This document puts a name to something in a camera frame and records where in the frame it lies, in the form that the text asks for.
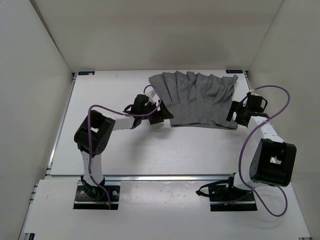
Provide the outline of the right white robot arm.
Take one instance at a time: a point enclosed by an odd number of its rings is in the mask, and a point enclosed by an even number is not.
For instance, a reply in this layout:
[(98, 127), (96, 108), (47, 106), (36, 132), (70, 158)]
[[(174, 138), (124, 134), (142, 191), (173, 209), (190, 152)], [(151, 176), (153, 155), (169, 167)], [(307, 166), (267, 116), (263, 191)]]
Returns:
[(242, 190), (250, 191), (259, 187), (286, 187), (289, 185), (297, 153), (294, 144), (285, 142), (270, 123), (270, 117), (264, 113), (268, 101), (260, 95), (247, 93), (241, 101), (233, 101), (226, 120), (230, 122), (236, 114), (235, 122), (250, 130), (248, 137), (254, 137), (257, 143), (251, 157), (249, 170), (241, 173), (242, 157), (249, 142), (245, 140), (240, 150), (238, 172), (224, 187), (224, 195), (236, 200)]

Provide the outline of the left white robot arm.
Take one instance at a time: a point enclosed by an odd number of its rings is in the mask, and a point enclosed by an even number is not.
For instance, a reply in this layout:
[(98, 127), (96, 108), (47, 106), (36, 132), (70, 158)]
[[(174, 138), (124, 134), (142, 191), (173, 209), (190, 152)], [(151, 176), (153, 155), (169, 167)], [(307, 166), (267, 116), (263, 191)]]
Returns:
[(110, 199), (102, 172), (102, 153), (112, 132), (135, 129), (143, 120), (154, 125), (174, 118), (161, 100), (155, 103), (151, 96), (145, 94), (138, 94), (133, 104), (123, 112), (112, 111), (109, 116), (94, 110), (97, 107), (94, 105), (89, 108), (87, 117), (74, 135), (74, 142), (83, 160), (81, 182), (85, 193), (94, 201)]

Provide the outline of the grey pleated skirt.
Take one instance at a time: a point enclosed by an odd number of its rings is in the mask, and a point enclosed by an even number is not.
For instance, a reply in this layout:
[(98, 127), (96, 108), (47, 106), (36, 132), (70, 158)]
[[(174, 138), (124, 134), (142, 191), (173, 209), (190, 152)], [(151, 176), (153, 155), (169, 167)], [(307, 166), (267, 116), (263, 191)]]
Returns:
[(233, 102), (237, 75), (218, 77), (188, 71), (163, 72), (149, 77), (173, 115), (173, 127), (201, 127), (235, 130), (234, 120), (227, 121)]

